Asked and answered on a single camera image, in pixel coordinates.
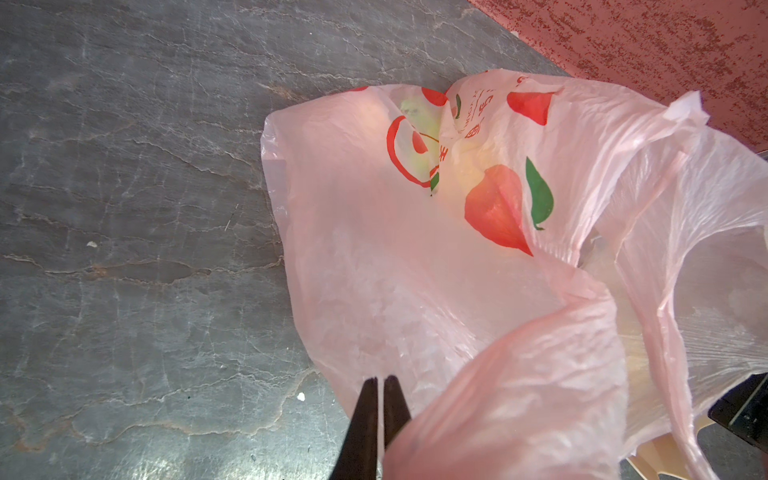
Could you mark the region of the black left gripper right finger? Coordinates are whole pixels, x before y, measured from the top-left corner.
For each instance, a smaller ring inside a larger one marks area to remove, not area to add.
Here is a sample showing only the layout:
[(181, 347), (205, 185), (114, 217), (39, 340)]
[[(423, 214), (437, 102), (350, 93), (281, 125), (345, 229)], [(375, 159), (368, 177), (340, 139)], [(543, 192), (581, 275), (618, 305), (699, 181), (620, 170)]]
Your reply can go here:
[(384, 449), (388, 450), (400, 431), (410, 422), (411, 414), (399, 379), (388, 376), (383, 386)]

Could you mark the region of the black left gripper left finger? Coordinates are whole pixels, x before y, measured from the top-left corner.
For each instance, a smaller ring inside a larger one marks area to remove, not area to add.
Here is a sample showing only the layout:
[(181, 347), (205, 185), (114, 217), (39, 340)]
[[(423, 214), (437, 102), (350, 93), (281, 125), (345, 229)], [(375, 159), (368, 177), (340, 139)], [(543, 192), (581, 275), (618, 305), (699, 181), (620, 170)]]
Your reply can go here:
[(329, 480), (374, 480), (378, 465), (378, 379), (360, 391), (346, 437)]

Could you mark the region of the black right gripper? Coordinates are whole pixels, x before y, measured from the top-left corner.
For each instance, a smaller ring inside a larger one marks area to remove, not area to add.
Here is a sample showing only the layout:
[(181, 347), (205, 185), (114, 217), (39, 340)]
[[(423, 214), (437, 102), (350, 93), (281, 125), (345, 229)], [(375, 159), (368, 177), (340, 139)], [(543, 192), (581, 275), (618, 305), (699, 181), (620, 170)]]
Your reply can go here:
[(750, 376), (717, 400), (708, 412), (716, 424), (767, 453), (767, 374)]

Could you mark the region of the pink plastic bag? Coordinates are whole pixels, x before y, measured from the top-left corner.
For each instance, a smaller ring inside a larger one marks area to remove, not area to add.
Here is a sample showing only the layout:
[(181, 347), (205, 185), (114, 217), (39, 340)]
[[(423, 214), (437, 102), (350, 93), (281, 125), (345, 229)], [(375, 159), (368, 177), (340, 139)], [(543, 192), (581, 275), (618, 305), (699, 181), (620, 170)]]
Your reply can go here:
[(767, 369), (767, 164), (690, 92), (491, 70), (271, 113), (292, 313), (347, 412), (396, 377), (387, 479), (615, 479)]

